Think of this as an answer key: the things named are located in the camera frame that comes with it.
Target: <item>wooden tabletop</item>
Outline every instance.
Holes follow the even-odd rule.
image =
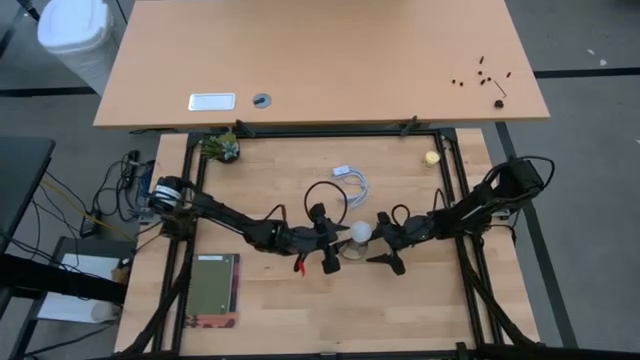
[[[233,93],[235,108],[189,111],[197,93]],[[265,109],[253,104],[260,93],[272,98]],[[549,117],[503,0],[137,1],[94,125],[413,116]]]
[[[463,129],[458,136],[468,180],[474,185],[490,168],[482,132]],[[181,173],[186,138],[161,138],[155,179]],[[425,152],[435,150],[430,137],[251,139],[242,140],[241,146],[236,163],[208,164],[204,191],[256,218],[275,204],[285,204],[292,226],[310,225],[303,210],[304,193],[314,182],[329,179],[331,168],[339,165],[358,167],[371,184],[369,198],[349,211],[347,225],[364,220],[374,226],[378,211],[390,211],[398,203],[424,213],[431,210],[435,190],[443,186],[439,169],[422,163]],[[196,153],[192,178],[198,157]],[[347,193],[358,191],[355,186],[344,188]],[[315,202],[323,202],[337,220],[342,205],[335,189],[317,187],[309,197],[310,204]],[[155,234],[154,229],[141,235],[139,243]],[[508,230],[495,228],[484,239],[496,299],[526,335],[537,339]],[[116,350],[131,343],[158,304],[167,249],[168,241],[161,238],[136,256]],[[384,242],[376,241],[367,255],[385,250]],[[320,265],[322,254],[314,253],[301,278],[292,271],[293,258],[259,253],[239,235],[202,220],[196,253],[240,254],[239,320],[232,329],[185,329],[182,354],[444,350],[458,341],[474,346],[453,240],[432,240],[403,250],[403,276],[385,265],[343,258],[342,270],[327,276]],[[174,314],[169,316],[165,344]],[[486,319],[483,324],[490,337]]]

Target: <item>book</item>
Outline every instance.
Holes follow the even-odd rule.
[[[186,328],[235,326],[239,271],[239,254],[195,256],[187,294]]]

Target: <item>potted plant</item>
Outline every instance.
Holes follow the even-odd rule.
[[[202,142],[202,156],[231,164],[240,157],[240,143],[232,132],[206,137]]]

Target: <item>white cord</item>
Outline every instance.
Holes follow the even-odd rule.
[[[356,178],[358,178],[358,182],[355,182],[355,183],[348,182],[346,178],[349,176],[355,176]],[[369,183],[367,182],[367,178],[364,176],[364,174],[360,170],[352,166],[344,165],[344,166],[334,168],[333,179],[334,180],[342,179],[342,181],[344,181],[345,184],[358,185],[362,189],[362,191],[358,195],[347,196],[347,203],[352,208],[361,205],[364,202],[364,200],[367,198],[367,195],[369,195]]]

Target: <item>white trash bin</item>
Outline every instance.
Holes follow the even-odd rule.
[[[102,0],[51,0],[38,23],[38,41],[102,96],[118,44]]]

